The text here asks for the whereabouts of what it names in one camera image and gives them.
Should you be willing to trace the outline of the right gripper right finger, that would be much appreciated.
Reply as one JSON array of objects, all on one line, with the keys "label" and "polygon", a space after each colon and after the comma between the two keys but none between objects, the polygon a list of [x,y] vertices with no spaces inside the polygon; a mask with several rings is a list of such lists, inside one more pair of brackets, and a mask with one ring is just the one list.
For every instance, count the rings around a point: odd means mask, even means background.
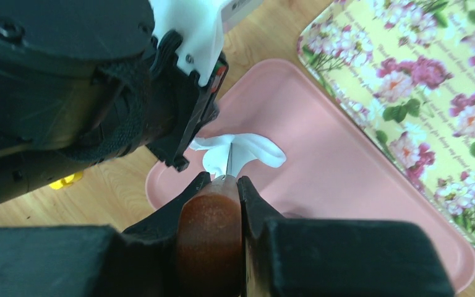
[{"label": "right gripper right finger", "polygon": [[389,220],[287,218],[252,181],[241,201],[243,296],[454,296],[432,241]]}]

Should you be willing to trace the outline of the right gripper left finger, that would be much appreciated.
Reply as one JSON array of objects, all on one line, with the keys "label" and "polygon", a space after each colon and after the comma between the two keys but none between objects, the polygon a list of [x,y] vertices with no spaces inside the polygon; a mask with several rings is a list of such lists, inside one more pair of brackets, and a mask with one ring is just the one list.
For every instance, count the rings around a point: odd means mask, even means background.
[{"label": "right gripper left finger", "polygon": [[123,232],[108,225],[0,228],[0,296],[178,296],[179,214],[209,183],[199,173]]}]

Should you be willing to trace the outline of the pink plastic tray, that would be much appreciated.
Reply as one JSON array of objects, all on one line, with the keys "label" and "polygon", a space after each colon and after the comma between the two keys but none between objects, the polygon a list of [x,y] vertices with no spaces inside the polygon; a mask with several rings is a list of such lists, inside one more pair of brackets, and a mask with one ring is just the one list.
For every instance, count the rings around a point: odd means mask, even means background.
[{"label": "pink plastic tray", "polygon": [[284,217],[410,222],[432,241],[455,295],[474,280],[470,244],[294,64],[254,65],[199,135],[244,133],[286,155],[279,168],[254,160],[240,171]]}]

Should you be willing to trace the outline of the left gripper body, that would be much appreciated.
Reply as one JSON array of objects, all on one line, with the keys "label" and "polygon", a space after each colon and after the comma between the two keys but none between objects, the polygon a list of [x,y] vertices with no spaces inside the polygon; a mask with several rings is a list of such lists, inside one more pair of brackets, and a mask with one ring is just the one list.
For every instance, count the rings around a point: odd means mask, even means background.
[{"label": "left gripper body", "polygon": [[154,94],[152,99],[164,101],[167,131],[163,137],[147,144],[150,151],[166,166],[178,172],[189,166],[184,156],[196,134],[217,118],[220,111],[216,96],[229,70],[224,53],[216,64],[209,67],[208,83],[199,85],[200,74],[196,70],[184,72],[178,66],[177,50],[183,37],[175,30],[165,33],[160,41],[152,38],[155,53],[150,60],[150,77]]}]

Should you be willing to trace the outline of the white dough ball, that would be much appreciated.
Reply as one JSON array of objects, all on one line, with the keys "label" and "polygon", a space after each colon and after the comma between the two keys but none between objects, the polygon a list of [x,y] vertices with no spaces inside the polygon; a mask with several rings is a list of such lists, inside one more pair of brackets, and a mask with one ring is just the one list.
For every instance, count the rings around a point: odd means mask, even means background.
[{"label": "white dough ball", "polygon": [[196,137],[189,148],[205,152],[202,166],[216,178],[224,175],[237,177],[244,166],[254,160],[271,168],[279,168],[286,161],[285,153],[277,144],[253,133]]}]

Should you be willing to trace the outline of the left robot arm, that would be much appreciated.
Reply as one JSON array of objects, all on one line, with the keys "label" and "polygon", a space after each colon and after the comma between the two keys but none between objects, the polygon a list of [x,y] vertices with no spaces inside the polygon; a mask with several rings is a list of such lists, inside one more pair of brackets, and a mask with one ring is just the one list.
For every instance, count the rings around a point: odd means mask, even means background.
[{"label": "left robot arm", "polygon": [[229,1],[0,1],[0,204],[218,115]]}]

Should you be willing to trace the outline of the floral cutting mat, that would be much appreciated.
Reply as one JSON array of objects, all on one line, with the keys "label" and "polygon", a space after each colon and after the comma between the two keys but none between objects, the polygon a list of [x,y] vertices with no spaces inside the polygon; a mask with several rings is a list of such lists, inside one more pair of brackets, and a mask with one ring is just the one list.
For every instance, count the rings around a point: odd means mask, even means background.
[{"label": "floral cutting mat", "polygon": [[475,247],[475,1],[333,1],[297,54]]}]

